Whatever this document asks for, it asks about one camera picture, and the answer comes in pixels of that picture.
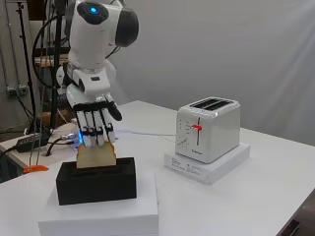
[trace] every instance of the white pedestal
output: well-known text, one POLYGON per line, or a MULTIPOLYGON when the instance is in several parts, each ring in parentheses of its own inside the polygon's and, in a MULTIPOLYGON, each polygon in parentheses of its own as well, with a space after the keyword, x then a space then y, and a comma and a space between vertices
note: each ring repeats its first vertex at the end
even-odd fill
POLYGON ((173 153, 164 155, 167 169, 203 184, 214 184, 228 172, 249 158, 250 146, 240 144, 214 162, 205 164, 187 156, 173 153))
POLYGON ((153 173, 138 176, 137 199, 60 206, 56 188, 38 221, 40 236, 158 236, 153 173))

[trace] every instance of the black box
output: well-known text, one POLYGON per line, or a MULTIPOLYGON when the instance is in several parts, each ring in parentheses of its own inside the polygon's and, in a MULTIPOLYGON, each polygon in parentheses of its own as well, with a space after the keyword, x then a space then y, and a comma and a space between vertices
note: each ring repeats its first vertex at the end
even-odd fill
POLYGON ((61 206, 136 199, 135 160, 117 158, 117 165, 84 169, 76 161, 63 162, 56 184, 61 206))

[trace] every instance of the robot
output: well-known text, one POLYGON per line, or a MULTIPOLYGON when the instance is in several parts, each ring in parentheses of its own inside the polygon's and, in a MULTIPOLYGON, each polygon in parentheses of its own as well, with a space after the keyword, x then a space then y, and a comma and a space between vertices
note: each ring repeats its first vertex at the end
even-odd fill
POLYGON ((65 33, 71 50, 57 81, 66 88, 86 148, 115 142, 111 118, 122 119, 110 95, 115 69, 106 59, 112 47, 127 47, 138 36, 136 14, 127 8, 77 0, 67 8, 65 33))

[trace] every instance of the robot finger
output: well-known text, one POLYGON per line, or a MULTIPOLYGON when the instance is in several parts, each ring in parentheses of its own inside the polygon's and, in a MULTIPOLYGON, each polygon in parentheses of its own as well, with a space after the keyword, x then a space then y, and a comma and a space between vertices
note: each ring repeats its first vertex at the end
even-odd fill
POLYGON ((85 113, 83 111, 78 111, 77 117, 78 117, 78 121, 79 121, 80 131, 81 131, 81 134, 83 137, 83 142, 84 142, 85 146, 87 148, 89 148, 92 146, 92 143, 91 143, 91 138, 89 135, 89 127, 87 124, 85 113))
POLYGON ((109 114, 116 121, 121 121, 122 120, 122 116, 121 116, 121 113, 118 110, 118 108, 117 108, 117 106, 116 106, 116 104, 114 102, 114 99, 111 97, 111 95, 109 93, 105 96, 105 99, 109 102, 108 103, 108 107, 107 107, 109 114))
POLYGON ((89 132, 90 132, 90 139, 91 139, 91 146, 94 147, 96 145, 96 136, 95 136, 95 122, 93 119, 92 113, 85 112, 88 127, 89 127, 89 132))
POLYGON ((96 132, 96 139, 99 146, 104 145, 104 130, 103 125, 101 122, 101 117, 98 111, 94 112, 94 120, 95 120, 95 132, 96 132))
POLYGON ((114 129, 111 124, 110 115, 106 109, 101 109, 102 120, 104 123, 105 131, 108 136, 108 139, 111 143, 115 143, 116 137, 114 133, 114 129))

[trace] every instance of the toaster slot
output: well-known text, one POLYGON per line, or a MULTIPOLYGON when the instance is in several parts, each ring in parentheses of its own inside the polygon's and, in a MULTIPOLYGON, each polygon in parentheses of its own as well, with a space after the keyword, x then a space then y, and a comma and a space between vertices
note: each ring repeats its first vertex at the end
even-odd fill
POLYGON ((204 109, 205 110, 214 111, 214 110, 217 110, 217 109, 219 109, 221 107, 224 107, 224 106, 226 106, 228 104, 231 104, 231 103, 232 103, 231 101, 222 100, 222 101, 217 102, 217 103, 215 103, 213 105, 207 106, 204 109))
POLYGON ((220 100, 219 99, 215 99, 215 98, 210 98, 210 99, 207 99, 207 100, 203 100, 203 101, 200 101, 198 103, 195 103, 195 104, 192 104, 191 107, 196 107, 196 108, 200 108, 200 109, 205 109, 205 107, 208 107, 210 105, 213 105, 217 102, 219 102, 220 100))

